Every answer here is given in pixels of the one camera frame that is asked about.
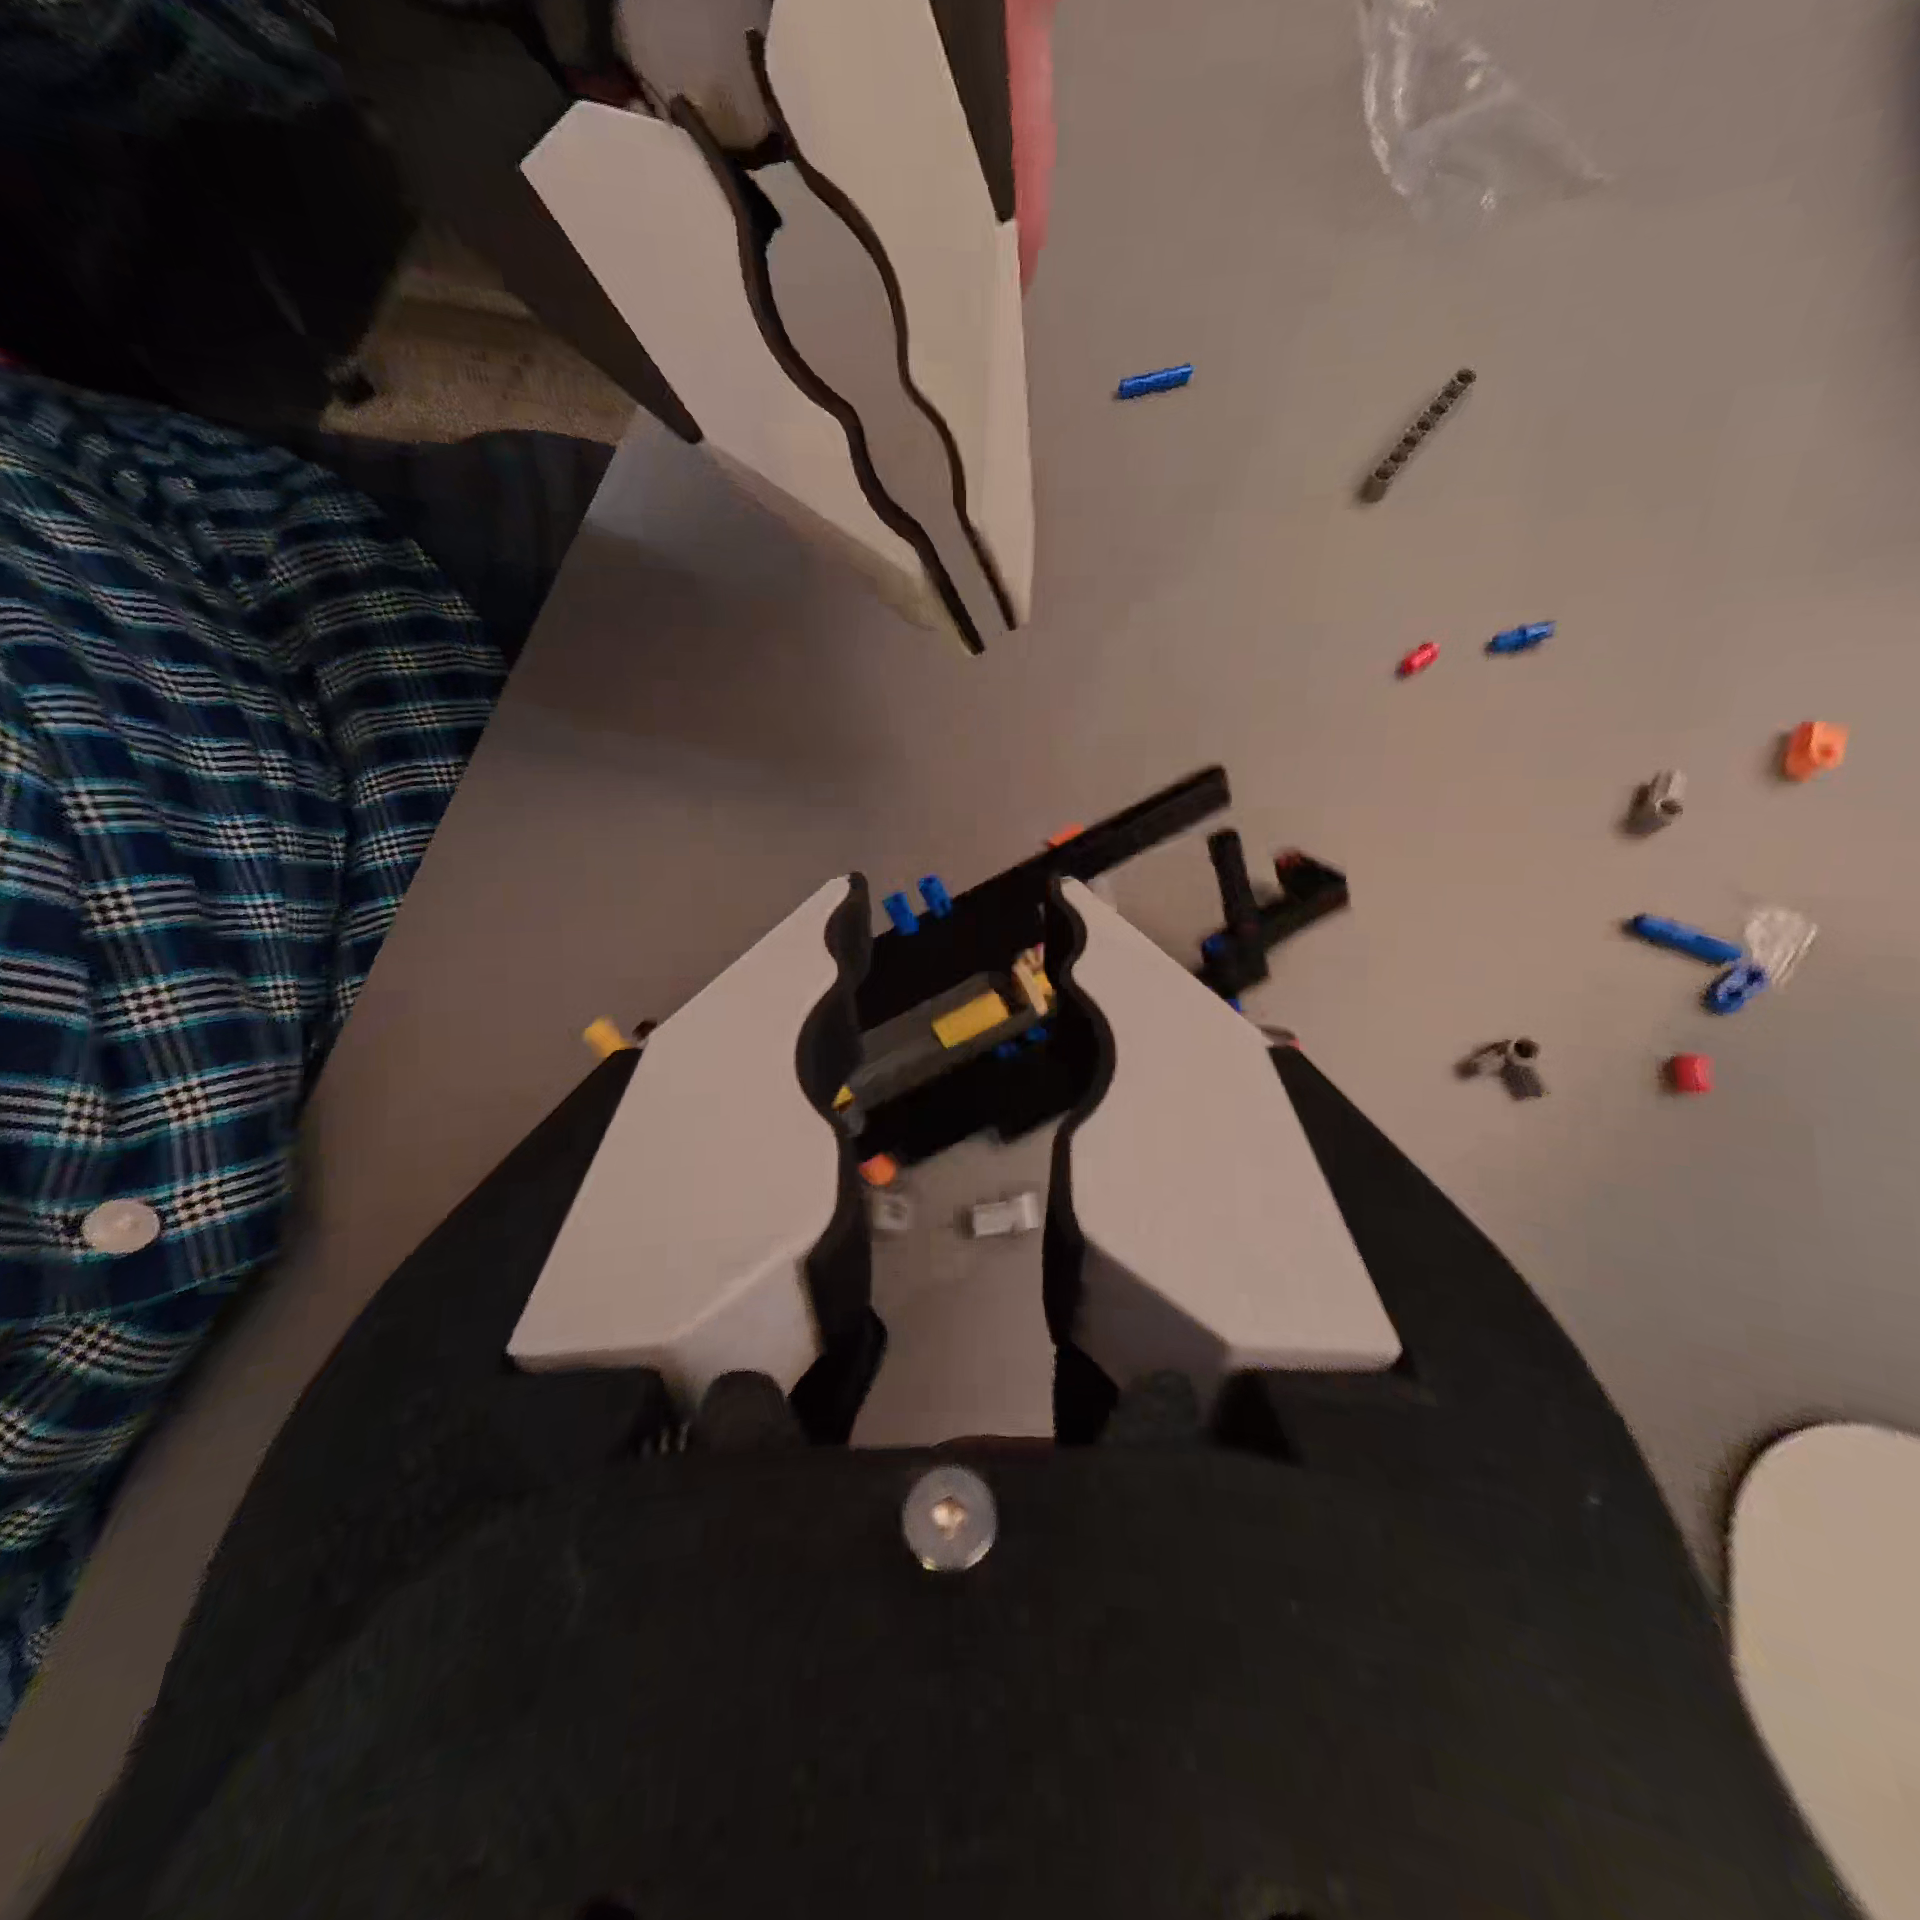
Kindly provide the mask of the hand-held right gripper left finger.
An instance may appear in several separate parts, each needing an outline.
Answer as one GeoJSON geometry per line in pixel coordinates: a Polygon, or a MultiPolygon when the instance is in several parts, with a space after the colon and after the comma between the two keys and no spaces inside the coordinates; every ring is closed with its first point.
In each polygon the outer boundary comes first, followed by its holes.
{"type": "Polygon", "coordinates": [[[507,1340],[521,1372],[732,1372],[846,1444],[885,1352],[873,1228],[834,1097],[861,1062],[864,877],[828,877],[640,1044],[507,1340]]]}

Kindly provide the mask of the black lego technic assembly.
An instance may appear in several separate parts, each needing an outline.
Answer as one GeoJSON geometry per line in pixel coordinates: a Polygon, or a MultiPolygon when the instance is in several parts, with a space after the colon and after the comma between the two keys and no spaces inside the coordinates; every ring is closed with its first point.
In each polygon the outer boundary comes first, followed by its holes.
{"type": "Polygon", "coordinates": [[[1060,1006],[1063,882],[1094,887],[1226,815],[1206,766],[959,891],[927,874],[881,901],[858,871],[791,901],[673,1016],[619,1052],[593,1177],[641,1209],[699,1177],[823,1180],[832,1154],[920,1166],[966,1138],[1063,1120],[1084,1070],[1060,1006]]]}

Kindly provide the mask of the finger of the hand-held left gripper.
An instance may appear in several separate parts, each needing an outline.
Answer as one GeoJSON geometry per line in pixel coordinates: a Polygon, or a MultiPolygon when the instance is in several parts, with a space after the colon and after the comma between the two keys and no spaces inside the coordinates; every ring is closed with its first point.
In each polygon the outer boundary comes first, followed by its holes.
{"type": "Polygon", "coordinates": [[[658,119],[571,102],[521,172],[694,426],[765,510],[914,625],[984,642],[926,525],[892,500],[850,402],[797,354],[742,172],[679,102],[658,119]]]}
{"type": "Polygon", "coordinates": [[[878,265],[900,386],[942,438],[959,522],[1017,632],[1039,540],[1018,223],[962,86],[1004,80],[1004,39],[954,59],[936,5],[780,1],[757,71],[802,178],[878,265]]]}

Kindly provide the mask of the dark grey lego beam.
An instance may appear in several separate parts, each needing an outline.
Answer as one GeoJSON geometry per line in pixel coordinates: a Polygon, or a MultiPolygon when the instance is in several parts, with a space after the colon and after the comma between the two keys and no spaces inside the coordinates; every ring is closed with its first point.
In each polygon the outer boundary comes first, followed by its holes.
{"type": "Polygon", "coordinates": [[[1385,501],[1395,481],[1404,475],[1405,466],[1413,463],[1433,435],[1446,420],[1451,420],[1461,404],[1476,392],[1476,385],[1477,369],[1458,367],[1436,392],[1433,392],[1428,404],[1404,423],[1398,435],[1388,444],[1380,446],[1377,458],[1356,483],[1352,501],[1358,506],[1385,501]]]}

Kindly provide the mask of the clear plastic wrapper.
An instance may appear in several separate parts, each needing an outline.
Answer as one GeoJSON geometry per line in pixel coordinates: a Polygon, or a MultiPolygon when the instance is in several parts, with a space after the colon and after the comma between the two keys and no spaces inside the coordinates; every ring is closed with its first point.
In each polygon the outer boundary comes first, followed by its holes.
{"type": "Polygon", "coordinates": [[[1583,146],[1442,5],[1358,1],[1361,113],[1417,215],[1481,223],[1604,184],[1583,146]]]}

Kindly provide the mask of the person's blue plaid shirt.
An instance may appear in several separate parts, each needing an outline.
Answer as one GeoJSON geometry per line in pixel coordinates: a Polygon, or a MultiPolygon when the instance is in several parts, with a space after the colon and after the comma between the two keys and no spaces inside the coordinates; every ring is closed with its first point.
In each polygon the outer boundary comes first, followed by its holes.
{"type": "Polygon", "coordinates": [[[3,1722],[278,1257],[302,1104],[503,685],[333,471],[5,367],[3,1722]]]}

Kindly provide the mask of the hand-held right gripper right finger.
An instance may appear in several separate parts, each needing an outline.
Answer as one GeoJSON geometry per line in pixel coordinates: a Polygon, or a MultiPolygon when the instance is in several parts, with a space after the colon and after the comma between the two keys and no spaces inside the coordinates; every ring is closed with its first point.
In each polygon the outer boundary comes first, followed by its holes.
{"type": "Polygon", "coordinates": [[[1085,1077],[1043,1223],[1054,1438],[1091,1444],[1136,1382],[1201,1420],[1267,1372],[1387,1374],[1404,1354],[1281,1074],[1282,1047],[1085,882],[1045,901],[1054,1037],[1085,1077]]]}

